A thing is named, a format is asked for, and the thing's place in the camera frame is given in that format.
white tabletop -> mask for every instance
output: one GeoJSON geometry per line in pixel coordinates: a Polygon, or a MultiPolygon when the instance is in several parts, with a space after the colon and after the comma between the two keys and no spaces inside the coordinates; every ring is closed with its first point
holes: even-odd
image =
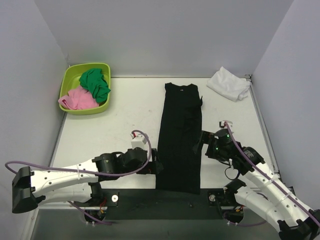
{"type": "MultiPolygon", "coordinates": [[[[272,166],[263,132],[251,94],[239,102],[228,100],[206,86],[207,78],[112,78],[110,104],[105,112],[94,115],[66,116],[58,142],[53,167],[67,167],[103,153],[125,152],[131,148],[132,130],[148,134],[152,147],[158,145],[160,123],[165,100],[165,83],[194,84],[203,96],[202,129],[219,130],[219,121],[233,122],[234,137],[243,146],[253,147],[272,166]]],[[[222,188],[230,182],[225,177],[227,166],[205,156],[201,159],[201,188],[222,188]]],[[[230,178],[235,170],[227,171],[230,178]]],[[[154,175],[133,174],[115,181],[101,182],[109,189],[154,189],[154,175]]]]}

gray wall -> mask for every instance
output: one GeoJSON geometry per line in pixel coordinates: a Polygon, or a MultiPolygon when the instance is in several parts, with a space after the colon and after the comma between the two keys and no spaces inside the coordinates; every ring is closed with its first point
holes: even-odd
{"type": "Polygon", "coordinates": [[[253,74],[281,176],[320,208],[320,1],[295,0],[253,74]]]}
{"type": "Polygon", "coordinates": [[[63,116],[57,99],[66,61],[32,0],[0,1],[0,36],[0,235],[17,240],[26,215],[11,213],[14,174],[4,164],[49,164],[63,116]]]}
{"type": "Polygon", "coordinates": [[[113,75],[252,74],[293,0],[35,0],[71,64],[113,75]]]}

plastic basin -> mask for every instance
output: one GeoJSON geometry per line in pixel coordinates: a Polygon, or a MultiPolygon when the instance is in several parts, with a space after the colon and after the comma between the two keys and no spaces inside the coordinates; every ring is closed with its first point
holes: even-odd
{"type": "MultiPolygon", "coordinates": [[[[80,85],[79,79],[81,75],[93,68],[102,69],[102,74],[104,76],[104,80],[107,82],[109,89],[111,89],[111,79],[110,79],[110,67],[106,63],[83,63],[78,65],[73,65],[69,67],[64,74],[62,85],[60,89],[60,98],[64,95],[68,94],[68,91],[71,89],[75,89],[80,85]]],[[[99,104],[98,107],[89,108],[89,109],[79,109],[72,110],[66,109],[61,104],[59,104],[60,108],[70,114],[73,115],[89,115],[89,114],[98,114],[105,111],[109,106],[110,93],[108,94],[108,98],[105,102],[99,104]]]]}

metal bracket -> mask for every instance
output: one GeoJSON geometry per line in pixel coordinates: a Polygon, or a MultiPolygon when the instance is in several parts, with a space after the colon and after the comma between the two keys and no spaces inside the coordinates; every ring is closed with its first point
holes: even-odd
{"type": "Polygon", "coordinates": [[[252,75],[251,74],[246,74],[244,75],[244,78],[248,81],[252,83],[252,75]]]}

white towel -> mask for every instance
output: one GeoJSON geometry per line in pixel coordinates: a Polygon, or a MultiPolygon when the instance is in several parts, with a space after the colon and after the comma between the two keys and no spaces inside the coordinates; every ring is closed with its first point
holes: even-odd
{"type": "Polygon", "coordinates": [[[248,96],[250,85],[251,82],[233,75],[223,66],[206,83],[207,87],[234,102],[248,96]]]}

